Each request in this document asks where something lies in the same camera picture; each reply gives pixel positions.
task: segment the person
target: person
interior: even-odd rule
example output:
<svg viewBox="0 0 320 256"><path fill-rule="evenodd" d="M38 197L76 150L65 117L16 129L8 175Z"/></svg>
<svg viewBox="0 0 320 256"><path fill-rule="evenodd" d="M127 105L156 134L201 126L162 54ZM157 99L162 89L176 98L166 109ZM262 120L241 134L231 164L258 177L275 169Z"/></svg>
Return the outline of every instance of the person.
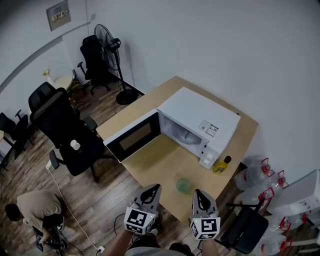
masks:
<svg viewBox="0 0 320 256"><path fill-rule="evenodd" d="M49 230L53 226L59 231L64 229L65 204L48 190L36 190L19 195L16 204L5 206L5 212L11 221L24 219L23 222L32 226L37 234L41 232L43 236L39 243L42 246L50 237Z"/></svg>
<svg viewBox="0 0 320 256"><path fill-rule="evenodd" d="M150 231L142 237L132 241L133 233L123 230L112 244L104 250L102 256L194 256L186 244L173 243L169 249L160 248L157 243L157 234L161 218L158 216ZM202 256L219 256L214 239L202 241Z"/></svg>

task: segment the standing fan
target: standing fan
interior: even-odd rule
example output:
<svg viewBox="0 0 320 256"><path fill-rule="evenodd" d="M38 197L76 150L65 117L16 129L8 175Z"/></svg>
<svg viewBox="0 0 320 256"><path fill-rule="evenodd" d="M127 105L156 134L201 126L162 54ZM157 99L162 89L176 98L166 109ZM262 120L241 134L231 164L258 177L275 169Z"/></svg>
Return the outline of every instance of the standing fan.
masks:
<svg viewBox="0 0 320 256"><path fill-rule="evenodd" d="M123 90L116 96L116 102L120 105L128 105L134 102L138 98L138 93L132 89L126 89L124 78L120 68L120 58L118 48L121 41L119 38L113 38L109 30L101 24L98 24L94 28L94 35L99 40L102 47L102 58L110 69L118 71L120 80L123 86Z"/></svg>

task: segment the white appliance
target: white appliance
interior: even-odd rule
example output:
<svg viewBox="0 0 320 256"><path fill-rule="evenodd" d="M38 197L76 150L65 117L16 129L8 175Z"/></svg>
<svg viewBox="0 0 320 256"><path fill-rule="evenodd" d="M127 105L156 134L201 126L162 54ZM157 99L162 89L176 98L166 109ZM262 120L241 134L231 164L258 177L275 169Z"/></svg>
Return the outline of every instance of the white appliance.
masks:
<svg viewBox="0 0 320 256"><path fill-rule="evenodd" d="M105 140L104 145L121 162L159 134L165 134L209 169L226 148L239 120L236 113L182 87L157 109Z"/></svg>
<svg viewBox="0 0 320 256"><path fill-rule="evenodd" d="M283 189L267 210L277 216L293 216L320 207L320 169Z"/></svg>

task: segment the dark hair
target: dark hair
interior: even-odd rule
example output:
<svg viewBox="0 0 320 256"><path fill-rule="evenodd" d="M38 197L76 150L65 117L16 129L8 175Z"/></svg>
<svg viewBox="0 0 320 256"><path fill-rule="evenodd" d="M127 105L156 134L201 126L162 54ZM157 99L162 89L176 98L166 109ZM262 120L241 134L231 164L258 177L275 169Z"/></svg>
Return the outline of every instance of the dark hair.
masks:
<svg viewBox="0 0 320 256"><path fill-rule="evenodd" d="M5 212L10 221L17 222L20 219L20 211L16 204L10 203L5 206Z"/></svg>

